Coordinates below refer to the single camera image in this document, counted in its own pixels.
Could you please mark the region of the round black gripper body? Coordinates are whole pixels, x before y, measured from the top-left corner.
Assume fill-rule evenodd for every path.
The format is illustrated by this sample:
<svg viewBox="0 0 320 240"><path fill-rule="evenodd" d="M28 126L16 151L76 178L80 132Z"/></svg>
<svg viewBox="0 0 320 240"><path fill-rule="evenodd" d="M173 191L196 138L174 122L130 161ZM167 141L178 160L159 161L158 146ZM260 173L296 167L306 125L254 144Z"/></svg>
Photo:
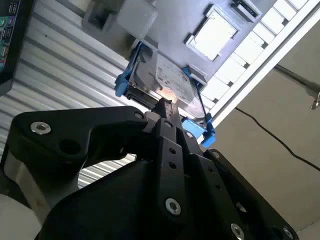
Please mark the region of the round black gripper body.
<svg viewBox="0 0 320 240"><path fill-rule="evenodd" d="M136 161L69 195L40 240L224 240L227 222L203 173L181 160Z"/></svg>

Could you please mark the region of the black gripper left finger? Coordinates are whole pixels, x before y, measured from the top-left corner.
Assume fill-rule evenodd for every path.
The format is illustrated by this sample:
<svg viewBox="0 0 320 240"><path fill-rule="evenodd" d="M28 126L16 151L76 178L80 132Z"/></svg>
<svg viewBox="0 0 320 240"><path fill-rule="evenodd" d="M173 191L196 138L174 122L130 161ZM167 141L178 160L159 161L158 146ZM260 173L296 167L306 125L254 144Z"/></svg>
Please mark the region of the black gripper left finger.
<svg viewBox="0 0 320 240"><path fill-rule="evenodd" d="M165 99L148 112L133 106L24 112L9 128L4 186L45 217L78 190L82 169L128 154L154 156L159 137L176 142L181 131L178 108Z"/></svg>

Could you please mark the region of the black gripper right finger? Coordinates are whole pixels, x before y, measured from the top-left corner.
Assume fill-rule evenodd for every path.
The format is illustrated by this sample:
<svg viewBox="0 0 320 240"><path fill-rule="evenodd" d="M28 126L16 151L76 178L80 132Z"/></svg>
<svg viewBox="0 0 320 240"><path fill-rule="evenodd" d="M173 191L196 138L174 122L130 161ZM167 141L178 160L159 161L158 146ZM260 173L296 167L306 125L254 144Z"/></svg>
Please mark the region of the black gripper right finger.
<svg viewBox="0 0 320 240"><path fill-rule="evenodd" d="M178 107L170 120L182 147L189 222L176 240L297 240L298 234L217 150L201 151L182 128Z"/></svg>

